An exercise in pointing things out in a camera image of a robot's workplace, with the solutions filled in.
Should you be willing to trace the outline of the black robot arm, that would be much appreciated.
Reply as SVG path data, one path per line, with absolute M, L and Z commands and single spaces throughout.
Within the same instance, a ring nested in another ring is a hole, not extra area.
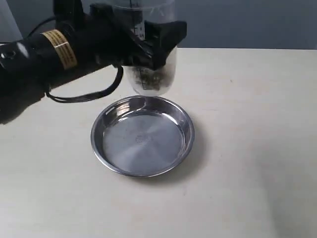
M 29 106 L 48 97 L 55 102 L 83 103 L 106 97 L 120 85 L 124 67 L 158 70 L 186 37 L 185 21 L 144 21 L 145 38 L 123 23 L 107 3 L 92 3 L 85 13 L 79 0 L 53 2 L 55 27 L 31 32 L 0 48 L 0 122 L 6 124 Z M 75 97 L 51 90 L 107 66 L 117 69 L 106 89 Z

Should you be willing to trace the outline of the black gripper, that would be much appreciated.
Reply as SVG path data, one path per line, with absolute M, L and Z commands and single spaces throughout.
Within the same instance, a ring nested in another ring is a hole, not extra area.
M 110 4 L 92 4 L 86 14 L 81 4 L 71 6 L 71 47 L 77 65 L 72 71 L 93 71 L 111 64 L 160 69 L 187 36 L 187 22 L 145 21 L 139 40 Z

